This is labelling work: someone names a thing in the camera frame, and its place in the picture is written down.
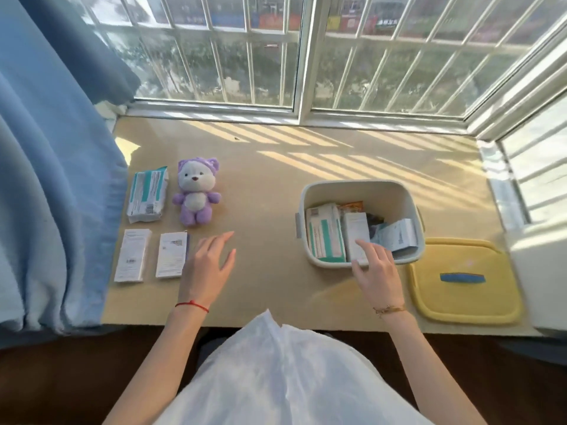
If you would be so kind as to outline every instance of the blue handle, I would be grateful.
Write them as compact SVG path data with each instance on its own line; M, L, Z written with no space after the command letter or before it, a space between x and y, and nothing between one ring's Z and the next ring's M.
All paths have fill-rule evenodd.
M455 283L484 283L486 278L482 274L471 273L441 273L442 282Z

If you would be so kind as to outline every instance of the hand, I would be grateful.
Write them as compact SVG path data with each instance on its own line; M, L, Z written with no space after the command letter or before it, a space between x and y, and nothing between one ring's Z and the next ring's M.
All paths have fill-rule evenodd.
M183 267L177 299L179 303L194 300L207 308L214 303L236 261L237 250L233 249L222 267L218 265L224 244L233 234L234 231L231 231L199 240L194 254Z
M404 292L401 288L400 275L397 273L396 265L393 263L392 252L384 247L356 240L366 254L368 259L368 271L362 268L355 260L353 261L353 274L360 289L370 305L375 309L383 309L390 306L402 306Z

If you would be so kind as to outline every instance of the plush toy face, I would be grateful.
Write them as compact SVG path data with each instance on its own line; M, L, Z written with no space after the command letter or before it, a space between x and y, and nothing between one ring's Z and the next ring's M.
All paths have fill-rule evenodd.
M210 191L215 184L213 171L199 161L187 161L177 174L179 187L185 192Z

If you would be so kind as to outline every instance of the plush toy ear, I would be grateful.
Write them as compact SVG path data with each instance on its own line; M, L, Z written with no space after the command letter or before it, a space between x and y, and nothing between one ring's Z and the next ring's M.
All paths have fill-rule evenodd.
M181 169L183 168L183 166L185 165L185 163L189 161L189 160L181 160L178 165L177 165L177 172L180 172Z
M211 158L211 159L208 159L207 161L209 161L209 163L214 167L215 170L218 170L219 163L218 163L218 160L216 158Z

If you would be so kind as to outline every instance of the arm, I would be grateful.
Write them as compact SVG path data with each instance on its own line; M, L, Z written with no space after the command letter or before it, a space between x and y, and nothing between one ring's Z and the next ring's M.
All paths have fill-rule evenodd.
M221 292L236 259L233 249L219 268L219 258L232 232L203 238L187 260L179 285L179 303L194 300L206 308ZM150 424L173 401L187 358L206 312L192 305L174 307L158 340L112 407L104 425Z
M185 194L175 194L173 200L171 200L174 205L180 206L185 201Z
M208 192L207 197L212 204L218 204L221 202L221 195L218 192Z
M357 243L365 251L369 271L362 271L355 261L353 273L372 307L378 310L404 305L392 253L376 244ZM383 319L422 414L436 425L486 425L421 333L415 318L402 311L384 314Z

